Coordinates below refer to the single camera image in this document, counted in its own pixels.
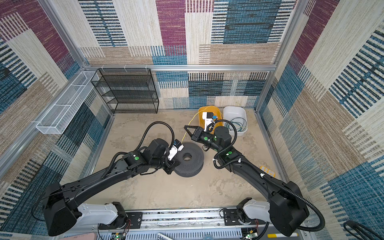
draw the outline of yellow plastic bin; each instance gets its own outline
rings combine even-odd
[[[199,108],[199,125],[202,128],[204,128],[203,112],[214,113],[214,115],[217,116],[217,119],[219,119],[219,120],[223,119],[222,115],[221,115],[221,112],[220,112],[220,109],[218,107],[215,107],[215,106],[204,106],[204,107],[201,107],[201,108]],[[223,123],[222,122],[217,123],[215,125],[214,129],[217,126],[223,126]]]

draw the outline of yellow and white marker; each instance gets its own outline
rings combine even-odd
[[[297,232],[294,232],[291,234],[290,237],[298,237],[299,234]],[[282,233],[270,233],[268,234],[268,238],[278,238],[278,237],[287,237],[285,235],[283,235]]]

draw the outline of white mesh basket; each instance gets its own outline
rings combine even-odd
[[[43,134],[63,134],[93,88],[95,72],[83,71],[43,116],[36,128]]]

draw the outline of perforated gray cylinder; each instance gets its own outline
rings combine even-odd
[[[175,168],[175,173],[181,177],[193,177],[203,168],[204,153],[198,145],[192,142],[185,142],[183,145],[184,148],[176,156],[180,165]]]

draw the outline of white bin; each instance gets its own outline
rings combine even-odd
[[[247,121],[247,114],[245,112],[244,108],[241,107],[234,107],[234,106],[227,106],[223,110],[223,117],[225,120],[232,121],[234,118],[235,122],[240,122],[243,124],[243,126],[248,127],[248,121]],[[242,130],[242,132],[237,132],[238,136],[243,136],[245,132],[248,130],[248,128],[245,128]],[[234,136],[235,132],[233,131],[232,127],[229,126],[229,134]]]

